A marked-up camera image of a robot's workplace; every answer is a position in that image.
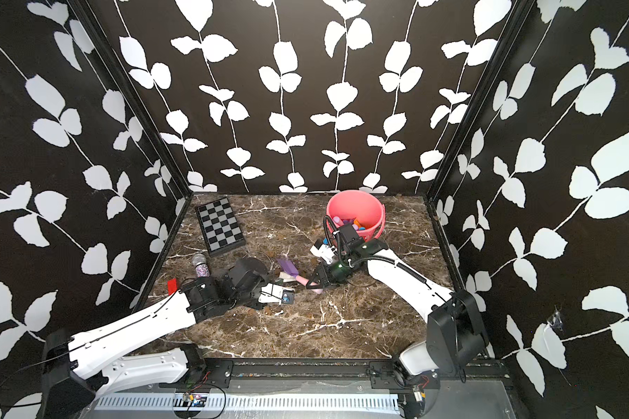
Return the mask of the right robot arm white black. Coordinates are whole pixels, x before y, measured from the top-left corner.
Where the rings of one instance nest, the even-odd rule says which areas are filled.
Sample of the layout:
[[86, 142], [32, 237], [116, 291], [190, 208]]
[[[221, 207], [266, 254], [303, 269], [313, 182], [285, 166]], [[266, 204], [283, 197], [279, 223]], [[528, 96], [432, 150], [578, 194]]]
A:
[[465, 368], [489, 344], [477, 301], [465, 290], [452, 291], [408, 265], [379, 238], [365, 240], [351, 225], [323, 220], [325, 240], [313, 248], [321, 262], [305, 287], [324, 290], [349, 284], [365, 270], [389, 287], [426, 323], [426, 340], [407, 347], [398, 362], [408, 375], [438, 370], [466, 379]]

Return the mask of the purple glitter cylinder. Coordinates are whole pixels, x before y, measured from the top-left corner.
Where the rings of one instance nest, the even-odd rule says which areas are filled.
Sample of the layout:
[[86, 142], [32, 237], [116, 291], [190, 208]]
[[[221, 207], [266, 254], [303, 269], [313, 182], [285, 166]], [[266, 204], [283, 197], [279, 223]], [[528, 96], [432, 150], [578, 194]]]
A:
[[209, 278], [211, 276], [207, 259], [203, 253], [196, 253], [191, 262], [197, 278]]

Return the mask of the black white checkerboard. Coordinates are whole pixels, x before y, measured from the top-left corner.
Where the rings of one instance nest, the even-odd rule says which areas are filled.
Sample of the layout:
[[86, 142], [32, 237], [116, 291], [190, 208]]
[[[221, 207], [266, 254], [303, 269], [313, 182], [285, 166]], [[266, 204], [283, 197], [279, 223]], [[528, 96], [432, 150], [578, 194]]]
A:
[[195, 208], [204, 243], [211, 257], [246, 245], [246, 238], [227, 197]]

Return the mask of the black front rail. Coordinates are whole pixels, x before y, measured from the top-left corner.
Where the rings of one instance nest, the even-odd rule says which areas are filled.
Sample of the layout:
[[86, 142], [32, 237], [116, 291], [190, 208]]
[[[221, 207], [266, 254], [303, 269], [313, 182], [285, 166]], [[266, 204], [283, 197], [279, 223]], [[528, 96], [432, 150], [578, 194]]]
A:
[[200, 389], [204, 385], [228, 389], [241, 380], [278, 381], [365, 381], [372, 389], [407, 391], [438, 389], [445, 382], [500, 382], [505, 389], [514, 384], [499, 361], [475, 359], [461, 373], [426, 370], [409, 375], [391, 359], [281, 359], [281, 358], [206, 358], [178, 382], [178, 389]]

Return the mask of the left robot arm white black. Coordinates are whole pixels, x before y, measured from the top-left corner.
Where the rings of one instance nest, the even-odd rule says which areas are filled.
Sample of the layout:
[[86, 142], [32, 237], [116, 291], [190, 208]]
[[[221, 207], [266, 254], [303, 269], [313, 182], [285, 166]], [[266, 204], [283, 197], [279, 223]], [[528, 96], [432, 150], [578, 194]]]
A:
[[112, 361], [168, 333], [258, 303], [267, 284], [267, 267], [257, 258], [241, 258], [221, 277], [187, 279], [165, 300], [102, 328], [75, 336], [64, 329], [50, 333], [38, 417], [73, 415], [74, 401], [90, 403], [95, 394], [86, 380]]

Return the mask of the small red block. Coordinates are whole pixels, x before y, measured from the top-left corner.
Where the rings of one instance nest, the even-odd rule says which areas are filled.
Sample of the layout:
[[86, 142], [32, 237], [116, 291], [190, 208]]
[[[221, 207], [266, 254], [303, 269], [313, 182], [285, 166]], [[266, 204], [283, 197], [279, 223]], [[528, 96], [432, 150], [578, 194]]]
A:
[[173, 295], [180, 288], [179, 281], [177, 279], [171, 279], [167, 282], [167, 291], [169, 295]]

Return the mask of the pink plastic bucket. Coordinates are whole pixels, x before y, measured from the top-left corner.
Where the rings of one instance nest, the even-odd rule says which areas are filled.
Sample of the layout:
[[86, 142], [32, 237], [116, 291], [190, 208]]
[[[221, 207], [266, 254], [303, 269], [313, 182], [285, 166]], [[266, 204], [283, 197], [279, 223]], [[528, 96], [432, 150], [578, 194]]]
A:
[[364, 228], [357, 233], [364, 240], [380, 238], [386, 222], [386, 208], [377, 198], [361, 190], [344, 190], [327, 203], [326, 215], [332, 219], [356, 220]]

